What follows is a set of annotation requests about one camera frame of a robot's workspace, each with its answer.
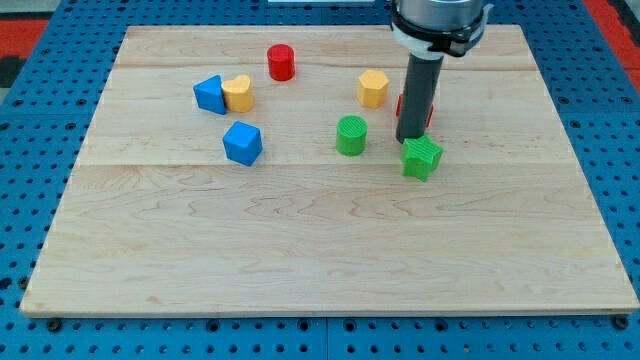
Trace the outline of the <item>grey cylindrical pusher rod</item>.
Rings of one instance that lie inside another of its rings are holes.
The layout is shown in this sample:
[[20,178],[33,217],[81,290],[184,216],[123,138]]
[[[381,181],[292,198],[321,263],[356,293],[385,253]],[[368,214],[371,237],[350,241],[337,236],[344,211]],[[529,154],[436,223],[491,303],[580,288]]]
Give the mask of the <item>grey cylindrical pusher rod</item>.
[[396,139],[400,143],[424,135],[442,62],[442,57],[422,59],[409,56],[396,126]]

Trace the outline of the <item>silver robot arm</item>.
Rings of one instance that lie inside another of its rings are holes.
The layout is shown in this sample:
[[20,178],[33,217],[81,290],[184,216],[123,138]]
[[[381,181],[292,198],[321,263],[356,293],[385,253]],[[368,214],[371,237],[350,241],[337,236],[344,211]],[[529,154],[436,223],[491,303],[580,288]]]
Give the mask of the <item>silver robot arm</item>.
[[463,57],[481,40],[493,5],[484,0],[397,0],[394,39],[409,51],[396,139],[425,134],[445,56]]

